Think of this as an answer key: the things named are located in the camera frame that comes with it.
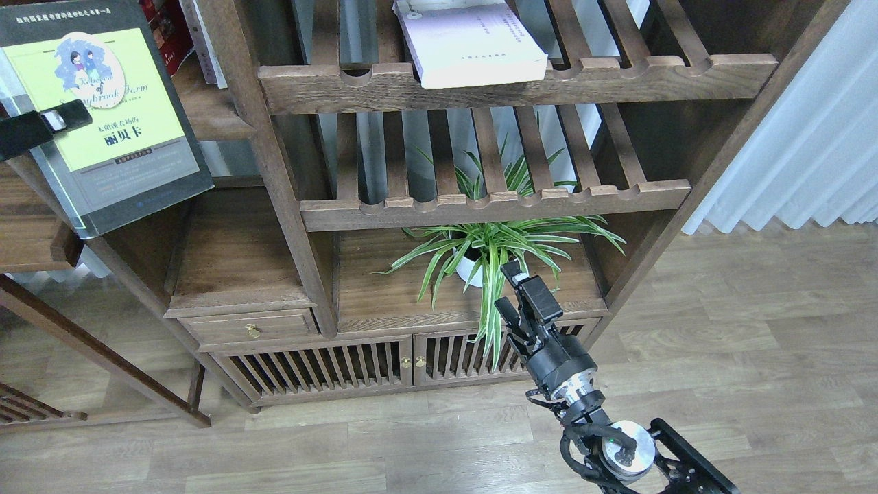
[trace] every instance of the red book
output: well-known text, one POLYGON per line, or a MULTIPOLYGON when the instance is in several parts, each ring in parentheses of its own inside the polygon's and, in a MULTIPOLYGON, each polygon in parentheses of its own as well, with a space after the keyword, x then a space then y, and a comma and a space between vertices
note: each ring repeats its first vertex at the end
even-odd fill
POLYGON ((143 14, 149 21, 162 61, 173 76, 192 51, 192 37, 183 17, 179 0, 140 0, 143 14))

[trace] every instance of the book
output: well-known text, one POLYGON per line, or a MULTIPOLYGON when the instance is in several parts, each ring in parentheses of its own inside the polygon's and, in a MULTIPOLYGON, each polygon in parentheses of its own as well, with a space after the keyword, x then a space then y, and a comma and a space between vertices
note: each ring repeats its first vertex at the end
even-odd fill
POLYGON ((226 78, 220 68, 220 61, 217 60, 211 38, 205 29, 205 21, 201 18, 198 2, 196 0, 180 0, 180 6, 183 7, 183 15, 189 26, 189 33, 192 37, 192 43, 195 45, 195 54, 198 56, 198 63, 201 65, 201 74, 204 76, 205 82, 216 84, 220 89, 227 88, 228 84, 226 84, 226 78))
POLYGON ((0 102, 10 116, 77 98, 92 123, 32 154, 81 238, 212 188, 137 3, 0 8, 0 102))
POLYGON ((397 0, 393 10, 424 88, 545 77, 549 56, 504 0, 397 0))
POLYGON ((193 40, 179 0, 140 0, 153 39, 162 54, 168 74, 173 76, 192 52, 193 40))

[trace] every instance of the drawer knob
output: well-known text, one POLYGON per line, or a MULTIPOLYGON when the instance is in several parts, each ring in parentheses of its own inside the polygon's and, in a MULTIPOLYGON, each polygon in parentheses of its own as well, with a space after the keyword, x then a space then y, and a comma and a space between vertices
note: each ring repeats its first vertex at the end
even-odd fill
POLYGON ((247 324, 244 326, 244 329, 247 330, 247 335, 253 339, 257 339, 263 334, 263 331, 257 328, 255 324, 247 324))

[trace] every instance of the wooden cabinet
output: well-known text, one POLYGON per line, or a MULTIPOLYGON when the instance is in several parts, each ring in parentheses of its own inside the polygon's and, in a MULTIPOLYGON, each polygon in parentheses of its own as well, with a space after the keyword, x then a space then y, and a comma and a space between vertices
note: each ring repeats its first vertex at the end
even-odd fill
POLYGON ((175 84, 196 135, 247 138, 261 177, 217 180, 230 187, 196 198, 170 226, 132 226, 172 251, 146 256, 129 243, 134 274, 243 404, 518 378, 508 349, 491 369, 470 342, 476 290, 461 294, 463 283, 448 279, 433 310, 414 299, 426 260, 374 272, 411 247, 399 227, 603 214, 626 254, 583 239, 557 293, 559 325, 591 345, 846 6, 652 0, 638 28, 624 0, 596 1, 618 56, 593 56, 571 0, 547 0, 560 56, 544 80, 449 90, 420 87, 389 0, 375 2, 377 58, 351 64, 339 57, 336 1, 314 3, 313 16, 288 0, 203 2, 229 89, 205 86, 193 64, 175 84), (314 27, 310 53, 303 25, 314 27), (592 141, 580 103, 597 104, 592 141), (552 183, 535 105, 553 106, 572 191, 552 183), (513 107, 533 195, 506 190, 492 106, 513 107), (448 108, 469 109, 486 178, 480 199, 457 189, 448 108), (417 178, 432 188, 427 197, 414 197, 403 152, 411 129, 402 114, 415 111, 434 158, 417 178), (357 113, 380 115, 386 193, 363 180, 357 113), (321 123, 337 128, 334 143, 321 123))

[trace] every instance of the potted plant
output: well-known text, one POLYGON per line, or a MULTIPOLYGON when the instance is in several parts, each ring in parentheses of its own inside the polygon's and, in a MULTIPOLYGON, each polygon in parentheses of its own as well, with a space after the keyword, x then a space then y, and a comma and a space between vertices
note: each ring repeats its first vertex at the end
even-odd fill
MULTIPOLYGON (((504 142, 501 147, 501 156, 506 147, 505 144, 504 142)), ((549 163, 554 161, 563 151, 563 149, 559 149, 550 156, 549 163)), ((421 153, 430 160, 430 157, 423 151, 421 153)), ((481 171, 479 159, 469 151, 466 153, 481 171)), ((504 175, 508 190, 517 191, 522 195, 534 193, 533 182, 530 179, 524 155, 510 163, 504 170, 504 175)), ((471 199, 476 199, 481 194, 481 175, 479 174, 475 179, 472 179, 457 169, 457 185, 462 193, 471 199)), ((575 182, 559 181, 555 185, 575 185, 575 182)), ((442 281, 457 271, 461 265, 468 264, 466 259, 470 258, 470 271, 461 270, 458 271, 458 274, 465 281, 464 291, 470 285, 481 287, 481 315, 476 340, 486 339, 485 355, 493 351, 493 365, 496 367, 500 360, 500 349, 503 346, 500 313, 493 305, 494 301, 501 297, 505 283, 500 267, 508 260, 515 258, 521 265, 522 271, 528 272, 525 255, 531 254, 552 270, 557 284, 558 272, 561 268, 558 267, 552 256, 566 259, 571 257, 554 244, 577 243, 579 241, 578 238, 564 234, 602 236, 619 251, 623 251, 621 243, 625 243, 625 241, 613 232, 604 229, 602 224, 607 224, 602 217, 589 215, 403 229, 406 234, 425 238, 425 240, 406 255, 396 259, 391 264, 390 269, 382 274, 390 274, 415 258, 430 255, 421 283, 421 291, 418 293, 418 301, 423 298, 432 284, 432 302, 435 309, 435 298, 442 281)))

